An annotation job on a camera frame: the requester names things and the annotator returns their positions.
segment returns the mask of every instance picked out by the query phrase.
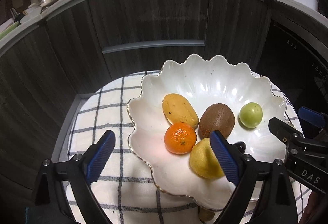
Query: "mandarin orange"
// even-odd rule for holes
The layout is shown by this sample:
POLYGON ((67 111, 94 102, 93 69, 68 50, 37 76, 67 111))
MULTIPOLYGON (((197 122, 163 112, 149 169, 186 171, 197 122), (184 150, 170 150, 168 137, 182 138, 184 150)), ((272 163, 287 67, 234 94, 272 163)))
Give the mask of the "mandarin orange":
POLYGON ((186 123, 175 123, 164 136, 166 149, 174 154, 185 154, 192 150, 197 140, 195 130, 186 123))

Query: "green plum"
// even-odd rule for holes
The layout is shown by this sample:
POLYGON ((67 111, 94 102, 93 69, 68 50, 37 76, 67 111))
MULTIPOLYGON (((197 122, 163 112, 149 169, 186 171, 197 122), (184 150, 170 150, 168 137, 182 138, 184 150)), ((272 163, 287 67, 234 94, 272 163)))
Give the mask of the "green plum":
POLYGON ((248 103, 244 105, 239 112, 241 123, 250 129, 257 127, 263 117, 262 108, 257 103, 248 103))

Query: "mango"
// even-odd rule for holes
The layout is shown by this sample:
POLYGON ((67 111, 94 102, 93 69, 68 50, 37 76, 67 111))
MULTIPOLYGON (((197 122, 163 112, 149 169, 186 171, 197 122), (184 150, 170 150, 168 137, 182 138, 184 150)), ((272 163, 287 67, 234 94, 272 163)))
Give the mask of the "mango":
POLYGON ((196 129, 198 116, 186 98, 177 93, 166 95, 162 103, 163 112, 171 124, 183 122, 196 129))

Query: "checkered tablecloth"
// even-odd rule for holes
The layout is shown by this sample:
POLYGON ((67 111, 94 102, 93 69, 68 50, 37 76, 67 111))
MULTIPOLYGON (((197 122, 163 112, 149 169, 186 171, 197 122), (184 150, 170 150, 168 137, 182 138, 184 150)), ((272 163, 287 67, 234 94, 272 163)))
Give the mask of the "checkered tablecloth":
MULTIPOLYGON (((140 72, 108 83, 83 105, 73 122, 69 136, 69 158, 77 153, 83 154, 108 129, 116 135, 113 153, 98 181, 91 184, 99 204, 114 224, 204 223, 198 218, 198 208, 193 200, 173 197, 157 190, 149 167, 128 148, 127 138, 133 131, 133 124, 127 114, 127 102, 139 97, 144 75, 158 73, 159 71, 140 72)), ((285 97, 274 84, 272 91, 277 96, 285 97)), ((297 115, 289 101, 286 120, 301 131, 297 115)), ((311 191, 295 180, 292 180, 292 186, 300 218, 311 191)), ((66 195, 76 220, 85 223, 69 185, 66 195)), ((255 202, 250 202, 241 223, 249 221, 254 207, 255 202)), ((213 223, 218 214, 219 212, 208 223, 213 223)))

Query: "kiwi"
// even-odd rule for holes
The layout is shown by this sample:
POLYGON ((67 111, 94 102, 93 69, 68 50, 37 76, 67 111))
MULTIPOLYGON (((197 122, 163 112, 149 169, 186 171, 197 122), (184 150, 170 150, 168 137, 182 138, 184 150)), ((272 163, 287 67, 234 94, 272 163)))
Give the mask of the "kiwi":
POLYGON ((219 130, 227 139, 234 125, 235 116, 231 109, 226 104, 215 103, 209 106, 202 115, 199 131, 203 138, 208 138, 211 132, 219 130))

